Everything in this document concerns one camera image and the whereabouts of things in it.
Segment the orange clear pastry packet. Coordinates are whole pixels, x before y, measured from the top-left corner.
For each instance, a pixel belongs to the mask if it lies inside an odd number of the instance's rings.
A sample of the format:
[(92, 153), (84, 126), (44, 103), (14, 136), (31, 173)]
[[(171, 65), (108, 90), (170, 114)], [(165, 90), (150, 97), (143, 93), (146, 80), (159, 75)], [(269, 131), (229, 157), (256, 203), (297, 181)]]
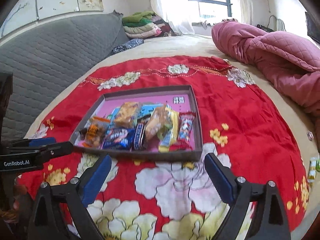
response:
[(79, 131), (81, 145), (90, 148), (99, 148), (104, 140), (111, 121), (99, 116), (93, 116), (88, 120), (87, 126)]

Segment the blue cookie packet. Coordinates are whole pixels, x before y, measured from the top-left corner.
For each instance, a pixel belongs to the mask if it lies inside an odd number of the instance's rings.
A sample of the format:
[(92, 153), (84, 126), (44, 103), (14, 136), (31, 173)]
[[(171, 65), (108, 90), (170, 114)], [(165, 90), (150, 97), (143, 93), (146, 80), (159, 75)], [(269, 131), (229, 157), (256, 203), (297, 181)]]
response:
[(111, 128), (108, 129), (102, 149), (130, 150), (133, 145), (135, 129)]

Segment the red cartoon snack packet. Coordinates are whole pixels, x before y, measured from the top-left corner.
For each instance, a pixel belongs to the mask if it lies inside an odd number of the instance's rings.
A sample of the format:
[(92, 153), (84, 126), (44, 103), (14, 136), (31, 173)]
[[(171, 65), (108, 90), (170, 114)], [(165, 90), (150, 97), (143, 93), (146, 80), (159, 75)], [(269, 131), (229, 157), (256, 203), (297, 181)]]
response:
[(176, 142), (170, 146), (171, 151), (193, 149), (190, 145), (190, 138), (195, 116), (196, 114), (194, 112), (180, 113), (180, 127), (178, 130), (178, 136)]

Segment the dark blue wafer packet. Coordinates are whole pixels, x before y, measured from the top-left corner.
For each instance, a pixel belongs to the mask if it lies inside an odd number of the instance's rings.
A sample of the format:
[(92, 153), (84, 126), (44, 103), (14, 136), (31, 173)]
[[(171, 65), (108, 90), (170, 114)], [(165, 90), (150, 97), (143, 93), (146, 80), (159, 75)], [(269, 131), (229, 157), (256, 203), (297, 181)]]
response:
[(147, 148), (145, 124), (143, 122), (138, 123), (136, 126), (132, 148), (134, 151), (142, 151)]

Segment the golden cake packet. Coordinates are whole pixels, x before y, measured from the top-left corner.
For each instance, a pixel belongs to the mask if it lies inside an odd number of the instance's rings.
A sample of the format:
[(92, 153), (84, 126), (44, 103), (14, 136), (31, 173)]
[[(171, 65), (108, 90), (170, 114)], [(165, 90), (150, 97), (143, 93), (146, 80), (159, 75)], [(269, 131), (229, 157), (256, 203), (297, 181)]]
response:
[(114, 117), (114, 126), (117, 128), (134, 128), (141, 110), (140, 102), (125, 102), (121, 105)]

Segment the green snack packet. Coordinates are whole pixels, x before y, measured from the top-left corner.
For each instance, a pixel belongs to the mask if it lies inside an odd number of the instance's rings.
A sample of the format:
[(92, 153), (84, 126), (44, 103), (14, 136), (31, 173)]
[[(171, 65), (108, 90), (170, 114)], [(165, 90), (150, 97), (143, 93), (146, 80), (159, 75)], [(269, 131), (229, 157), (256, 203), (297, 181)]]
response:
[(161, 141), (164, 139), (168, 131), (172, 128), (172, 120), (170, 115), (164, 117), (163, 121), (161, 121), (161, 126), (159, 131), (157, 132), (157, 137)]

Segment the yellow snack packet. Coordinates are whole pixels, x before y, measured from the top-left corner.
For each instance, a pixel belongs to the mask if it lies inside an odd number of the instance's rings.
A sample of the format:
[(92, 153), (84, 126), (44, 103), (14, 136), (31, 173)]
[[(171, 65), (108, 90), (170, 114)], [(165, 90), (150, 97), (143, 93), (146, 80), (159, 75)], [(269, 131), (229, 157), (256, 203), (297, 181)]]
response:
[(160, 141), (158, 150), (161, 153), (169, 152), (170, 146), (176, 142), (178, 136), (180, 117), (179, 113), (169, 107), (165, 107), (167, 115), (170, 115), (172, 120), (172, 128), (168, 131), (163, 140)]

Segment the small yellow green packet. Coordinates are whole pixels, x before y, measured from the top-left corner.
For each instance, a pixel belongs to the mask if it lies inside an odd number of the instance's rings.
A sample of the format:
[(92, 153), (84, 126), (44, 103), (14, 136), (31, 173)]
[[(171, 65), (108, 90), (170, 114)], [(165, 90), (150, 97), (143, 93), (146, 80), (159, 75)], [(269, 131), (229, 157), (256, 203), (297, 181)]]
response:
[(313, 183), (316, 180), (317, 172), (318, 172), (318, 161), (319, 157), (311, 157), (309, 163), (309, 170), (307, 181), (308, 183)]

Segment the grey quilted headboard cover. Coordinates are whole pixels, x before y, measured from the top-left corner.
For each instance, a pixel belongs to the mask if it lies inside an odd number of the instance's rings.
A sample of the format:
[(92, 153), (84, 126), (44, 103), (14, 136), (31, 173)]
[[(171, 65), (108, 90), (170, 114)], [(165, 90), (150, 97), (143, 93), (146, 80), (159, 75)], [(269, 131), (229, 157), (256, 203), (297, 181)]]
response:
[(13, 74), (2, 139), (21, 139), (69, 85), (128, 41), (122, 14), (65, 18), (30, 29), (1, 46), (1, 71)]

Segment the pink quilted blanket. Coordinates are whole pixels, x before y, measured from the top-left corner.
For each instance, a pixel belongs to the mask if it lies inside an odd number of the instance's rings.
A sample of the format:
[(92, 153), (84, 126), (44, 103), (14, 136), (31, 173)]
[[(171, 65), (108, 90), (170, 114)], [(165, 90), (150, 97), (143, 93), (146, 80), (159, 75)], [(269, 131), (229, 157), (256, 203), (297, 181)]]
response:
[(285, 31), (267, 33), (235, 21), (212, 27), (213, 41), (231, 58), (256, 66), (275, 89), (319, 116), (319, 48)]

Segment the dark blue patterned cloth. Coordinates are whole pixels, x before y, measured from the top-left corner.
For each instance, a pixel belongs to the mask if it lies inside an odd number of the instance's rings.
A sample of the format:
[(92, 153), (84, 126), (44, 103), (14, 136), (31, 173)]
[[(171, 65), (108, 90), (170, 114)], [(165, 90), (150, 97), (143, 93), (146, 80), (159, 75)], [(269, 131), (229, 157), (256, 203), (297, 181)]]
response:
[(117, 54), (117, 53), (121, 53), (124, 52), (126, 50), (135, 48), (137, 46), (140, 46), (144, 43), (144, 40), (141, 38), (133, 38), (127, 42), (125, 42), (124, 44), (121, 44), (119, 46), (116, 46), (112, 49), (111, 54)]

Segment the stack of folded clothes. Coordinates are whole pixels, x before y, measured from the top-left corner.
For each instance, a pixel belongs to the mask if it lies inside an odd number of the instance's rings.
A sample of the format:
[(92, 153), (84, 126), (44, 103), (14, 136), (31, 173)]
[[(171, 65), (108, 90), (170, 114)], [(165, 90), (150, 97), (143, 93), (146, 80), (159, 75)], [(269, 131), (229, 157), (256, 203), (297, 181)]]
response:
[(153, 11), (136, 12), (122, 19), (123, 29), (128, 38), (148, 39), (176, 36), (168, 22)]

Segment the white window curtain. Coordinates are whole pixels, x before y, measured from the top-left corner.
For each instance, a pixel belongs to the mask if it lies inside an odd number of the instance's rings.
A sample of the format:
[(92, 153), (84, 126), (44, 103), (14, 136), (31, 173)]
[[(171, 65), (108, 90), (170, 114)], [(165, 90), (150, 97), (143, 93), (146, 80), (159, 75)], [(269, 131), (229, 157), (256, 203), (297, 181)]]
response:
[(189, 14), (188, 0), (150, 0), (152, 10), (165, 22), (177, 35), (195, 34), (192, 26), (192, 17)]

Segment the black wall television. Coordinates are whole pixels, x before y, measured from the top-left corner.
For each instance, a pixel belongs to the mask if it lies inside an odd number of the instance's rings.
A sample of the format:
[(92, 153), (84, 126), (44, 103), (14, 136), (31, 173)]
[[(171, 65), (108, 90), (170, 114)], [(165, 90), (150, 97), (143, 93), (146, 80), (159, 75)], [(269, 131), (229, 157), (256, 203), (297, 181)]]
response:
[(320, 44), (320, 32), (317, 28), (315, 22), (310, 17), (309, 13), (305, 12), (306, 16), (306, 26), (307, 26), (307, 35), (314, 40), (316, 43)]

